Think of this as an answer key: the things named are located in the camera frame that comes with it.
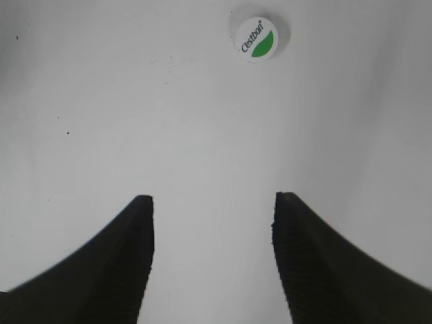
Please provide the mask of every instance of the white surface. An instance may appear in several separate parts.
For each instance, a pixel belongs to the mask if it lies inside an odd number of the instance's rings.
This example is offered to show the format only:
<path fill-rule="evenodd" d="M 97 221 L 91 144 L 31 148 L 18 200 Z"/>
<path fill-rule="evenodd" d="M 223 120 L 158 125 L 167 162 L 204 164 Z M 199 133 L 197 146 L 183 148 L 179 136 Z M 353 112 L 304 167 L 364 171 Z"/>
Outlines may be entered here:
<path fill-rule="evenodd" d="M 432 285 L 432 2 L 263 4 L 292 35 L 250 65 L 259 3 L 0 0 L 0 290 L 150 194 L 141 323 L 287 323 L 277 191 Z"/>

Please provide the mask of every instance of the cestbon logo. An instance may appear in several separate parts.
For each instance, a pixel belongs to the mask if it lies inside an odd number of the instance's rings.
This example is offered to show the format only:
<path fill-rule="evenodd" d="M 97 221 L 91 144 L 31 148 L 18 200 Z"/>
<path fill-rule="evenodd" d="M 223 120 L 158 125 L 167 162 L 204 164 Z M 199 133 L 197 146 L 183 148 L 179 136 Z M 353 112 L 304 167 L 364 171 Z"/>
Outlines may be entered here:
<path fill-rule="evenodd" d="M 276 27 L 267 19 L 251 18 L 241 25 L 236 37 L 240 56 L 251 63 L 261 63 L 274 54 L 277 47 Z"/>

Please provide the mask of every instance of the green leaf logo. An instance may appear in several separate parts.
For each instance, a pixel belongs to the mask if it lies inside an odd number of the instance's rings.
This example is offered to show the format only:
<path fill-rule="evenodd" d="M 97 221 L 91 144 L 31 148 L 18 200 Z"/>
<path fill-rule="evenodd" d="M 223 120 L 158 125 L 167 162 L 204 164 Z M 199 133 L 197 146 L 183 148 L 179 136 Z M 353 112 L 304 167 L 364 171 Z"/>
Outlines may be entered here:
<path fill-rule="evenodd" d="M 273 41 L 273 32 L 270 32 L 267 37 L 255 47 L 252 57 L 261 57 L 266 55 L 271 50 Z"/>

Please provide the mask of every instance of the black object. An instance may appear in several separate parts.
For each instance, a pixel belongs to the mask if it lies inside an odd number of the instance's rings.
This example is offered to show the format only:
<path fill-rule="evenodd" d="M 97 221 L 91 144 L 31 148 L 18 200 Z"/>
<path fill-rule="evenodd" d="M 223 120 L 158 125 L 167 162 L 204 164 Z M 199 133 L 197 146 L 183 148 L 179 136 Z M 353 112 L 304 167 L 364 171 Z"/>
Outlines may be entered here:
<path fill-rule="evenodd" d="M 153 199 L 137 196 L 74 254 L 0 294 L 0 323 L 135 324 L 154 250 Z"/>
<path fill-rule="evenodd" d="M 278 192 L 273 249 L 294 324 L 431 324 L 432 292 L 349 243 Z"/>

